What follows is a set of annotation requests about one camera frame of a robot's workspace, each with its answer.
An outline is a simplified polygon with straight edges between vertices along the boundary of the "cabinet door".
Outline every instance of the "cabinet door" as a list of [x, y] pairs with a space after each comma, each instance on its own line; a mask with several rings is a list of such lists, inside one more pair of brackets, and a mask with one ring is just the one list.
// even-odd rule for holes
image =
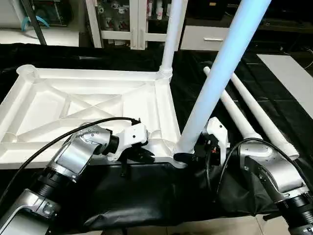
[[[185, 18], [188, 0], [182, 0], [182, 11], [177, 35], [176, 50]], [[139, 0], [138, 2], [138, 49], [144, 50], [147, 42], [165, 42], [171, 0]]]
[[104, 47], [137, 49], [138, 0], [97, 0]]
[[86, 0], [95, 47], [130, 47], [138, 44], [138, 0]]

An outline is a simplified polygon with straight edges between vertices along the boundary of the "robotic arm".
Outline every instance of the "robotic arm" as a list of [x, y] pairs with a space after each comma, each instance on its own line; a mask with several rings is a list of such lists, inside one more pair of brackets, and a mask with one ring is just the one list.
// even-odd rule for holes
[[[220, 161], [228, 151], [227, 130], [215, 117], [207, 123], [202, 134], [218, 140]], [[233, 153], [240, 167], [256, 175], [270, 198], [277, 205], [292, 235], [313, 234], [313, 197], [297, 169], [274, 149], [256, 141], [243, 143]]]
[[18, 197], [0, 220], [0, 235], [21, 211], [52, 220], [61, 209], [62, 200], [71, 185], [86, 169], [93, 155], [103, 154], [109, 161], [117, 161], [121, 153], [133, 144], [147, 142], [147, 130], [139, 123], [116, 136], [98, 125], [73, 134], [55, 154], [36, 182]]

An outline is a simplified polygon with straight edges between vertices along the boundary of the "white plastic pipe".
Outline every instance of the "white plastic pipe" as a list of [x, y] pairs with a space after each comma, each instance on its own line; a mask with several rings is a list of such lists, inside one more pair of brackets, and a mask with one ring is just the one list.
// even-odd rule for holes
[[193, 153], [197, 139], [235, 71], [270, 0], [242, 0], [174, 153]]
[[181, 11], [182, 11], [182, 0], [172, 0], [171, 13], [166, 33], [163, 60], [159, 70], [159, 74], [162, 78], [172, 77], [173, 71], [172, 63], [176, 48]]
[[246, 102], [247, 106], [258, 120], [259, 124], [262, 126], [265, 134], [270, 139], [270, 141], [280, 148], [284, 153], [286, 153], [291, 159], [296, 159], [299, 157], [298, 151], [295, 147], [289, 143], [283, 134], [278, 130], [273, 121], [265, 113], [259, 103], [254, 99], [248, 89], [240, 81], [236, 74], [232, 74], [231, 81], [235, 85], [236, 89], [239, 91], [240, 95]]
[[[210, 68], [204, 67], [203, 71], [208, 76], [210, 73]], [[262, 137], [253, 129], [253, 127], [250, 125], [246, 117], [243, 115], [243, 113], [237, 107], [233, 99], [229, 96], [229, 94], [225, 90], [221, 95], [221, 101], [225, 108], [227, 109], [229, 115], [233, 119], [234, 123], [236, 124], [241, 135], [244, 137], [244, 139], [247, 138], [262, 139]]]

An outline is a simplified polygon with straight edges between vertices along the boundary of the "floor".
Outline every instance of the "floor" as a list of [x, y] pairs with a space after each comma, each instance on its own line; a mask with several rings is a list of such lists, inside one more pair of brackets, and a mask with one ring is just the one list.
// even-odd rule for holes
[[313, 118], [313, 79], [291, 56], [259, 54], [259, 58]]
[[[237, 218], [219, 218], [201, 222], [187, 222], [174, 227], [137, 227], [128, 229], [128, 235], [289, 235], [282, 217], [265, 222], [263, 215]], [[85, 235], [101, 235], [91, 232]]]

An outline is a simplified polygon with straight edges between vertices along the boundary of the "cabinet drawer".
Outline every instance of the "cabinet drawer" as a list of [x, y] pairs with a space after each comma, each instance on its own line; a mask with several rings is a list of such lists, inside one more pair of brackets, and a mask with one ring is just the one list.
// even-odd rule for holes
[[182, 50], [219, 50], [229, 28], [187, 25], [182, 38]]

